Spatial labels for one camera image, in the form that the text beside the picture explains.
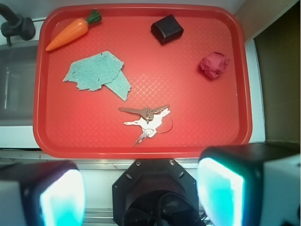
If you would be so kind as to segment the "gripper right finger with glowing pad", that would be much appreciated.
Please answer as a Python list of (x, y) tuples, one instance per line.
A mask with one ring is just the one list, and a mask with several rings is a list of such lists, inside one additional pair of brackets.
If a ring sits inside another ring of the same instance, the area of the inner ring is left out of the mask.
[(212, 146), (196, 171), (200, 204), (215, 226), (298, 226), (301, 152), (256, 143)]

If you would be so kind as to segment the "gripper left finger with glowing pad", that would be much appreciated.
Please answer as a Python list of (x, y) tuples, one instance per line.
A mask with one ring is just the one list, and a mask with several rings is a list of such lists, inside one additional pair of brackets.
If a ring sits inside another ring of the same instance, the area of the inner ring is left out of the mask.
[(86, 201), (84, 176), (73, 161), (0, 167), (2, 226), (80, 226)]

